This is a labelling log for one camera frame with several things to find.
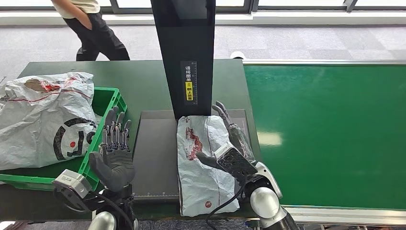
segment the plastic bag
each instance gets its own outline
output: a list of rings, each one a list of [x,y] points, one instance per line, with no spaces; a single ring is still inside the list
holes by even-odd
[[[93,75],[71,72],[12,80],[0,89],[0,170],[82,156],[96,131]]]
[[[187,116],[178,121],[178,173],[180,182],[180,214],[194,217],[208,214],[234,196],[234,178],[219,169],[206,166],[196,152],[208,156],[225,144],[228,132],[219,116]],[[237,200],[217,213],[239,209]]]

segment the black vertical panel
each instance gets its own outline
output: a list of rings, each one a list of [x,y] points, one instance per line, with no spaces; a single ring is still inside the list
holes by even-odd
[[[215,0],[151,0],[175,118],[210,115]]]

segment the gray carpet floor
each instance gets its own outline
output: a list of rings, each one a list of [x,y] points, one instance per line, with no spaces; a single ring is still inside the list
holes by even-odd
[[[132,60],[161,59],[154,26],[112,26]],[[74,61],[79,39],[67,27],[0,27],[0,84],[15,79],[30,61]],[[214,57],[234,51],[266,59],[406,59],[406,27],[217,26]],[[98,60],[107,60],[102,54]],[[215,221],[219,229],[243,230],[242,219]],[[24,230],[83,230],[90,223],[48,222]],[[209,229],[204,220],[142,221],[142,230]]]

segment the black cable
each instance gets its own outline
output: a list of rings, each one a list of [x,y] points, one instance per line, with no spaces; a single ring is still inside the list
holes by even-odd
[[[125,221],[127,221],[128,225],[131,227],[131,229],[134,229],[133,223],[131,222],[130,218],[127,216],[127,214],[120,208],[118,207],[113,201],[111,201],[110,199],[106,198],[105,196],[98,194],[94,191],[89,191],[89,193],[100,197],[101,199],[103,199],[105,202],[107,202],[110,206],[112,206],[116,211],[118,211],[125,219]]]
[[[241,184],[241,187],[239,189],[239,191],[229,200],[227,200],[224,204],[218,206],[216,209],[214,209],[211,213],[209,213],[206,217],[206,223],[207,225],[209,225],[213,230],[217,230],[217,228],[212,225],[211,223],[209,223],[209,218],[216,213],[218,210],[224,208],[225,206],[227,206],[228,204],[230,204],[231,202],[233,202],[233,200],[235,200],[240,194],[242,194],[242,192],[244,191],[244,187],[247,184],[247,177],[244,178],[243,183]]]
[[[60,200],[60,199],[59,199],[59,196],[58,196],[57,188],[54,188],[52,194],[54,195],[55,199],[56,199],[62,206],[65,206],[66,208],[68,208],[68,209],[70,209],[70,210],[72,210],[72,211],[74,211],[74,212],[77,212],[77,213],[85,213],[85,212],[86,212],[86,210],[79,210],[79,209],[76,209],[76,208],[74,208],[74,207],[72,207],[72,206],[69,206],[67,203],[63,202],[62,200]]]

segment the floor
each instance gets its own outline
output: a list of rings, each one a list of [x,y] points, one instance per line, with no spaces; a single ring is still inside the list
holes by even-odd
[[[161,59],[154,26],[112,26],[132,60]],[[267,59],[406,59],[406,27],[217,26],[214,57],[242,51]],[[30,61],[74,61],[79,39],[68,27],[0,27],[0,84]],[[100,54],[98,60],[107,60]]]

